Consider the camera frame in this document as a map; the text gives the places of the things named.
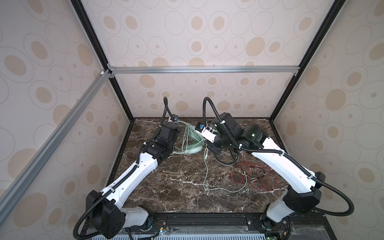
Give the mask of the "mint green headphones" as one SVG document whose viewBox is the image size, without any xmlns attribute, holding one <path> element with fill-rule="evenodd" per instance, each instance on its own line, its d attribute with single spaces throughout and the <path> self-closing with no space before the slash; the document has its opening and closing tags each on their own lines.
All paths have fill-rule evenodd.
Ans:
<svg viewBox="0 0 384 240">
<path fill-rule="evenodd" d="M 182 145 L 180 148 L 175 146 L 173 153 L 176 155 L 193 155 L 202 151 L 205 146 L 205 139 L 195 130 L 195 127 L 181 120 L 178 121 L 178 124 L 180 127 L 184 127 Z"/>
</svg>

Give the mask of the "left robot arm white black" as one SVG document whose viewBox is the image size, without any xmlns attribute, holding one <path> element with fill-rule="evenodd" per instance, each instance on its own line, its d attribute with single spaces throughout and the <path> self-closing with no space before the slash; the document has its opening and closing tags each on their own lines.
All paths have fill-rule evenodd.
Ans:
<svg viewBox="0 0 384 240">
<path fill-rule="evenodd" d="M 142 208 L 123 210 L 123 205 L 133 190 L 175 150 L 175 142 L 181 132 L 178 116 L 168 108 L 163 98 L 164 112 L 155 134 L 142 143 L 134 163 L 114 182 L 100 192 L 91 191 L 86 198 L 86 211 L 73 229 L 76 240 L 86 240 L 98 235 L 113 238 L 123 229 L 143 225 L 148 212 Z"/>
</svg>

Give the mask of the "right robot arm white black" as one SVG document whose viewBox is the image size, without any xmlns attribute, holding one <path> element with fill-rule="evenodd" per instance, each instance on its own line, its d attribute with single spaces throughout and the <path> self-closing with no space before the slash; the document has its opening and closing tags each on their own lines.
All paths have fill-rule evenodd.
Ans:
<svg viewBox="0 0 384 240">
<path fill-rule="evenodd" d="M 196 126 L 196 130 L 202 134 L 208 150 L 214 154 L 221 154 L 223 149 L 239 154 L 246 152 L 263 161 L 289 184 L 286 193 L 269 204 L 262 214 L 261 222 L 266 229 L 293 213 L 317 211 L 330 216 L 346 217 L 354 212 L 352 200 L 325 183 L 323 173 L 314 173 L 299 164 L 260 127 L 250 125 L 242 128 L 231 114 L 219 114 L 209 97 L 203 100 L 203 122 Z M 322 195 L 321 187 L 343 198 L 348 209 L 344 212 L 331 212 L 317 208 Z"/>
</svg>

